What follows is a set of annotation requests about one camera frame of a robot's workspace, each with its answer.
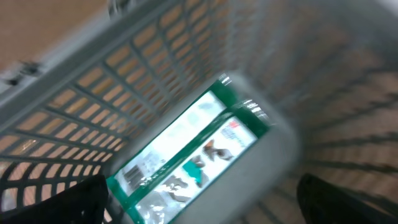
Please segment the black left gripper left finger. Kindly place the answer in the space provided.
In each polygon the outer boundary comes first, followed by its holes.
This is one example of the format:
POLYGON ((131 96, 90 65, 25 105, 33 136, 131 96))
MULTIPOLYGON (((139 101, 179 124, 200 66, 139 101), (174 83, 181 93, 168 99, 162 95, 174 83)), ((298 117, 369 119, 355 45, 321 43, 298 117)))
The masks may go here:
POLYGON ((1 224, 101 224, 108 195, 105 176, 97 174, 43 202, 2 216, 1 224))

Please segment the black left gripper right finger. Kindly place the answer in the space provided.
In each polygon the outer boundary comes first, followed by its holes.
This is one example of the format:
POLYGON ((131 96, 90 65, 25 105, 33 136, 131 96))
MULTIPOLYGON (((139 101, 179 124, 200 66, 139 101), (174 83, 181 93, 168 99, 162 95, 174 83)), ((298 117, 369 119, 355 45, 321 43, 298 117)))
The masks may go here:
POLYGON ((297 201, 309 224, 397 224, 388 215, 312 174, 301 176, 297 201))

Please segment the green 3M product package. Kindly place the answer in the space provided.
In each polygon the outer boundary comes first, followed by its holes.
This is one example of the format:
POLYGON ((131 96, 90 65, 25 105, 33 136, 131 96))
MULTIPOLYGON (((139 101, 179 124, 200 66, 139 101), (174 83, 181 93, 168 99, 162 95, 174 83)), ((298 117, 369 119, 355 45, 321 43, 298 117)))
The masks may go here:
POLYGON ((170 223, 268 130, 243 80, 222 75, 107 184, 134 223, 170 223))

